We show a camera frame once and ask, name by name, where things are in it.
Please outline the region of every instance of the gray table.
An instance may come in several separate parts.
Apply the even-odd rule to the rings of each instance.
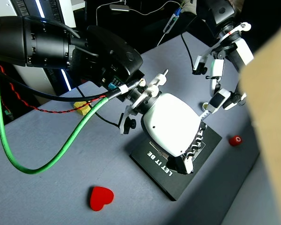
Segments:
[[[194,60],[207,49],[189,34],[185,33],[185,39]],[[181,98],[201,113],[199,103],[210,99],[209,81],[191,74],[180,37],[142,57],[141,71],[148,81],[168,68],[168,81],[162,91]],[[226,63],[223,87],[233,90],[237,77],[233,66]],[[104,91],[89,82],[81,89],[90,95]],[[66,96],[79,93],[72,90]],[[126,104],[112,100],[100,113],[116,122]],[[51,101],[42,108],[65,110],[71,105]],[[129,135],[120,135],[117,128],[94,117],[63,158],[38,175],[26,175],[13,168],[0,143],[0,225],[220,224],[259,153],[246,105],[227,112],[221,109],[206,119],[223,139],[177,202],[171,202],[129,157],[144,138],[140,117]],[[29,168],[43,165],[61,148],[80,119],[75,112],[60,115],[37,111],[18,118],[6,126],[15,157]],[[244,143],[232,148],[227,136],[236,134],[243,136]],[[114,202],[93,212],[87,199],[91,186],[113,190]]]

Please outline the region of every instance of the white led light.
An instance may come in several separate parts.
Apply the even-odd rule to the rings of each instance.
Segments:
[[[63,69],[61,69],[61,73],[62,73],[63,76],[64,76],[64,79],[65,79],[66,84],[67,84],[67,88],[68,88],[69,90],[72,90],[72,89],[71,89],[71,86],[70,86],[70,83],[69,83],[69,81],[67,80],[66,73],[65,73],[65,71],[64,71]]]
[[[41,3],[39,2],[39,0],[35,0],[35,1],[36,1],[36,4],[37,4],[37,8],[38,8],[39,14],[41,15],[42,18],[45,18],[45,15],[44,15]]]

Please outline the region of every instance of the heart-shaped object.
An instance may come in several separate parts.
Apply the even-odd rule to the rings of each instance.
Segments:
[[[105,187],[94,187],[90,196],[90,208],[93,211],[100,211],[104,205],[110,204],[114,194]]]

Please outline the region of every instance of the green cable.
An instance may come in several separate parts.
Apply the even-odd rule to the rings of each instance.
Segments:
[[[45,170],[49,169],[51,166],[53,166],[68,150],[70,145],[73,143],[83,126],[88,122],[88,120],[95,114],[98,109],[100,109],[105,103],[108,102],[108,98],[105,97],[102,100],[100,100],[80,121],[80,123],[77,125],[75,130],[72,132],[72,134],[69,136],[67,139],[66,143],[62,146],[62,148],[59,150],[59,152],[45,165],[38,169],[28,169],[21,164],[17,162],[15,159],[13,153],[10,150],[6,134],[5,134],[5,129],[4,129],[4,122],[3,122],[3,116],[2,116],[2,108],[1,108],[1,101],[0,101],[0,139],[1,143],[4,149],[4,152],[9,159],[10,163],[19,171],[27,174],[36,174],[36,173],[41,173],[44,172]]]

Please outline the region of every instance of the yellow block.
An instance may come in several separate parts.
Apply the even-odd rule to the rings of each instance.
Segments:
[[[82,105],[86,104],[86,102],[75,102],[74,108],[78,108]],[[79,112],[82,116],[85,116],[90,111],[90,106],[86,105],[82,107],[81,109],[78,109],[77,112]]]

